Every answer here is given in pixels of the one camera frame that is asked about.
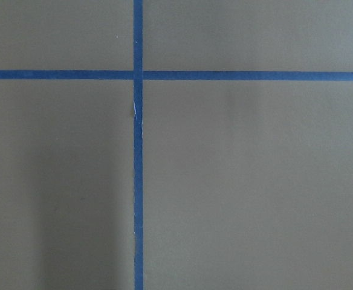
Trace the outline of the brown paper table cover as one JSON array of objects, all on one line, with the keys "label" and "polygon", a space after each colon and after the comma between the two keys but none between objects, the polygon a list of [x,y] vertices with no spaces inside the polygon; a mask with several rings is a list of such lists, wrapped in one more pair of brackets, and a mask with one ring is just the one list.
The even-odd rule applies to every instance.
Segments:
[{"label": "brown paper table cover", "polygon": [[[144,1],[143,66],[353,71],[353,1]],[[353,289],[353,82],[145,80],[146,289]],[[133,82],[0,80],[0,289],[133,289]]]}]

